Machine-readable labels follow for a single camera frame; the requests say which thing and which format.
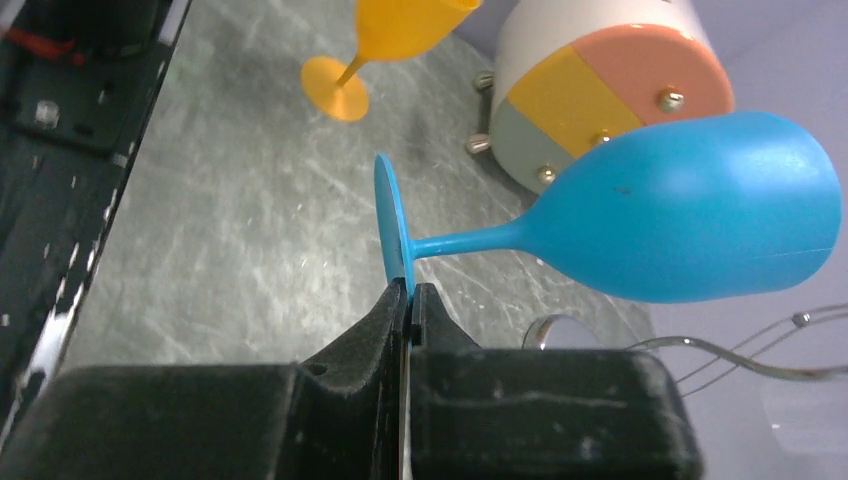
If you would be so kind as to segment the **blue plastic wine glass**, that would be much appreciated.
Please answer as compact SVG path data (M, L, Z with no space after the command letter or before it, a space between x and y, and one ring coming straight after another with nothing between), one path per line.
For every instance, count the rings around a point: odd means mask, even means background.
M689 303L782 291L830 257L843 219L838 175L798 124L736 112L644 127L590 150L500 226L413 239L390 160L374 165L388 279L418 259L531 254L601 293Z

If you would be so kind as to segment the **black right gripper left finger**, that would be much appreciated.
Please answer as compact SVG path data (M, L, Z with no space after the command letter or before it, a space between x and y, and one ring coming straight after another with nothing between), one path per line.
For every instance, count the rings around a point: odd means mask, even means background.
M35 401L5 479L397 479L407 291L301 363L97 366Z

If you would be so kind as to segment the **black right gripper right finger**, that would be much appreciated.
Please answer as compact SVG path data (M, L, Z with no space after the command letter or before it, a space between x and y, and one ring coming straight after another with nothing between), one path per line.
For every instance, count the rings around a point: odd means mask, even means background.
M479 346L435 286L411 307L417 479L699 479L682 399L654 356Z

